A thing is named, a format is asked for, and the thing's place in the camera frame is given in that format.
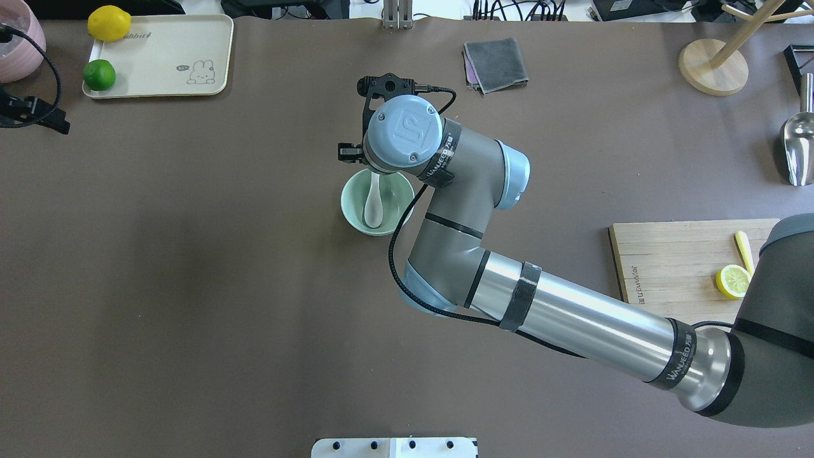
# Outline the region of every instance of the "wooden cutting board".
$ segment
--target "wooden cutting board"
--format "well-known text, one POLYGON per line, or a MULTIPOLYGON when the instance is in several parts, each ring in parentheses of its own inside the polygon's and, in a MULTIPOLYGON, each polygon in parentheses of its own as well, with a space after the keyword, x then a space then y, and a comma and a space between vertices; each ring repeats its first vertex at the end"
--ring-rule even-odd
POLYGON ((633 222, 610 227, 623 299, 651 313, 687 324, 732 323, 741 300, 725 297, 715 274, 727 264, 744 266, 735 232, 744 231, 758 262, 760 247, 778 219, 633 222))

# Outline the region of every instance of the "black bracket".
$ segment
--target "black bracket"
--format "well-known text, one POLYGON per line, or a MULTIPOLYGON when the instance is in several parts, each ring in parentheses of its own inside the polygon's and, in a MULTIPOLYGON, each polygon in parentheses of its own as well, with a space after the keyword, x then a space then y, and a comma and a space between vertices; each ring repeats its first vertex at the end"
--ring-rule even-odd
MULTIPOLYGON (((370 108, 370 101, 374 99, 384 99, 387 102, 398 95, 417 94, 414 80, 399 78, 392 73, 386 73, 381 77, 362 77, 357 81, 357 93, 365 98, 365 107, 361 112, 361 136, 365 137, 367 126, 373 117, 374 110, 370 108)), ((337 146, 337 159, 348 164, 363 162, 364 153, 361 145, 353 143, 339 143, 337 146)))
MULTIPOLYGON (((43 102, 33 96, 18 99, 9 95, 0 85, 0 127, 13 126, 17 122, 26 122, 40 117, 51 110, 52 107, 53 105, 50 103, 43 102)), ((56 108, 37 124, 56 130, 61 134, 67 134, 71 129, 71 123, 65 121, 65 112, 59 108, 56 108)))
POLYGON ((814 72, 804 72, 803 67, 809 65, 812 61, 814 61, 814 46, 813 45, 789 45, 789 47, 783 50, 783 55, 786 57, 786 64, 789 66, 789 71, 791 72, 791 78, 794 80, 794 88, 797 90, 797 93, 800 93, 800 78, 803 76, 803 73, 814 73, 814 72), (803 64, 797 61, 797 53, 799 54, 808 54, 808 59, 806 59, 803 64))
POLYGON ((399 78, 392 73, 386 73, 381 77, 363 77, 357 82, 357 93, 365 98, 365 107, 361 112, 361 136, 364 137, 374 113, 374 110, 370 109, 370 101, 384 99, 387 102, 398 95, 414 95, 415 80, 399 78))

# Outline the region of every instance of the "wooden stand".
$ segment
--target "wooden stand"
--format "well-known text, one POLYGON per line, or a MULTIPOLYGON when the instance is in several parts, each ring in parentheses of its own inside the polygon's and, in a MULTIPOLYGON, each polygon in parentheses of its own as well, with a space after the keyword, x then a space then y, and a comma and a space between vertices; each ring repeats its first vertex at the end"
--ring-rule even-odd
MULTIPOLYGON (((746 59, 738 52, 738 48, 754 33, 764 22, 773 20, 786 20, 791 17, 814 14, 814 11, 796 11, 783 15, 772 15, 785 0, 768 0, 755 13, 747 15, 730 5, 722 9, 732 15, 746 20, 730 42, 722 42, 712 38, 696 40, 681 50, 678 56, 678 68, 681 75, 695 89, 709 95, 732 95, 746 85, 749 77, 749 67, 746 59)), ((814 0, 805 0, 814 8, 814 0)))

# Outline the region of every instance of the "white tray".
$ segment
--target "white tray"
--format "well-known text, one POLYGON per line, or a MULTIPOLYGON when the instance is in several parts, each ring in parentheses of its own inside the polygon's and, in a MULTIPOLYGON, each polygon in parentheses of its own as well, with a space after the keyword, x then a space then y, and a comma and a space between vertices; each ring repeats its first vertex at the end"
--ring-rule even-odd
POLYGON ((116 70, 94 99, 157 95, 214 95, 226 87, 234 23, 227 15, 134 16, 121 40, 96 40, 88 61, 106 59, 116 70))

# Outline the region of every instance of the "metal scoop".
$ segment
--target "metal scoop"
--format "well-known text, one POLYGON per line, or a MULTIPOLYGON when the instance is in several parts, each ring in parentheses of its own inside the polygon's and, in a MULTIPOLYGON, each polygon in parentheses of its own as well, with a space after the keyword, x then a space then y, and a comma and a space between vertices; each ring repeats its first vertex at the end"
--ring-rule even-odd
POLYGON ((783 144, 789 163, 789 182, 795 186, 814 183, 814 112, 812 89, 814 76, 806 73, 800 78, 800 113, 783 123, 783 144))

